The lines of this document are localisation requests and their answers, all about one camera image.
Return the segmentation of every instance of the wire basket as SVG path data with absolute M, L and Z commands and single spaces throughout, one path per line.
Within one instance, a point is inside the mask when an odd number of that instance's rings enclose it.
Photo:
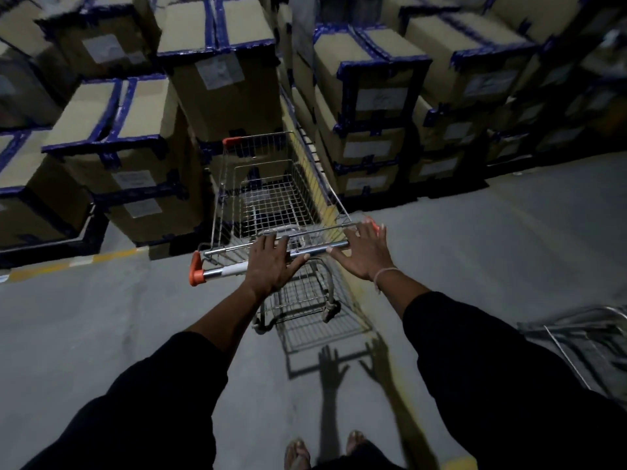
M 334 205 L 327 204 L 313 166 L 294 150 L 295 141 L 293 132 L 224 139 L 223 155 L 211 162 L 217 183 L 211 244 L 201 244 L 192 259 L 190 283 L 196 285 L 245 273 L 259 236 L 288 236 L 288 261 L 311 256 L 263 303 L 253 321 L 260 333 L 297 316 L 322 311 L 329 321 L 339 312 L 331 270 L 319 256 L 328 246 L 348 247 L 344 228 L 353 223 L 337 196 Z
M 576 309 L 549 320 L 520 323 L 519 330 L 561 355 L 584 387 L 627 409 L 625 307 Z

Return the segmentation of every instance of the warehouse floor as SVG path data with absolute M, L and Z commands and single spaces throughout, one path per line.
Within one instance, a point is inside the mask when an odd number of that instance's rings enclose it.
M 580 305 L 627 303 L 626 177 L 627 153 L 603 155 L 371 215 L 388 226 L 399 268 L 516 324 Z M 103 252 L 131 248 L 110 227 Z M 188 265 L 189 256 L 150 260 L 138 252 L 0 284 L 0 467 L 22 466 L 120 372 L 241 280 L 191 288 Z M 390 306 L 371 284 L 355 279 L 350 288 L 388 343 L 395 387 L 381 387 L 352 360 L 337 393 L 322 392 L 321 379 L 328 387 L 334 376 L 333 366 L 322 367 L 322 375 L 316 367 L 321 345 L 348 359 L 374 332 L 325 336 L 330 328 L 312 324 L 318 346 L 286 355 L 276 331 L 258 336 L 249 330 L 214 413 L 216 469 L 279 469 L 286 443 L 298 435 L 313 462 L 330 458 L 353 428 L 403 466 L 399 434 L 422 453 L 422 468 L 434 466 L 430 452 L 443 466 L 467 462 L 443 426 Z M 423 435 L 427 446 L 420 446 Z

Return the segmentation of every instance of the person's right hand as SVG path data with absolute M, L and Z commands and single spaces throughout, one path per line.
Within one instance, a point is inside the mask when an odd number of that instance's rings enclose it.
M 388 231 L 381 225 L 377 235 L 372 223 L 368 222 L 357 224 L 357 232 L 359 235 L 352 229 L 344 229 L 344 234 L 349 240 L 350 257 L 336 248 L 329 247 L 327 252 L 354 276 L 372 281 L 381 269 L 394 267 L 386 240 Z

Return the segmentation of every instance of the person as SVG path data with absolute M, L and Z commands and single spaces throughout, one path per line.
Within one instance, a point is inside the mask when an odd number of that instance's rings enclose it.
M 511 326 L 398 270 L 385 227 L 359 224 L 346 236 L 350 257 L 327 252 L 385 294 L 446 428 L 479 468 L 624 465 L 627 414 L 619 405 L 581 387 L 558 355 Z M 235 292 L 124 371 L 24 468 L 211 467 L 211 414 L 240 339 L 262 301 L 308 260 L 286 264 L 287 239 L 275 239 L 255 241 Z M 349 436 L 347 454 L 320 467 L 397 468 L 360 432 Z M 304 442 L 290 443 L 286 470 L 309 468 L 309 460 Z

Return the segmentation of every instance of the metal cart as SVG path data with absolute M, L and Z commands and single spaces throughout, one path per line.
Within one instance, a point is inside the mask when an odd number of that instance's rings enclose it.
M 328 205 L 313 166 L 294 151 L 293 132 L 223 140 L 223 155 L 212 159 L 216 207 L 210 244 L 200 244 L 189 273 L 195 286 L 243 274 L 255 239 L 275 233 L 289 237 L 288 261 L 311 259 L 280 291 L 262 304 L 253 320 L 258 333 L 277 323 L 323 312 L 328 322 L 340 309 L 331 269 L 321 258 L 328 246 L 345 249 L 343 229 L 353 223 L 340 200 Z
M 561 355 L 588 389 L 627 409 L 627 307 L 575 309 L 519 330 Z

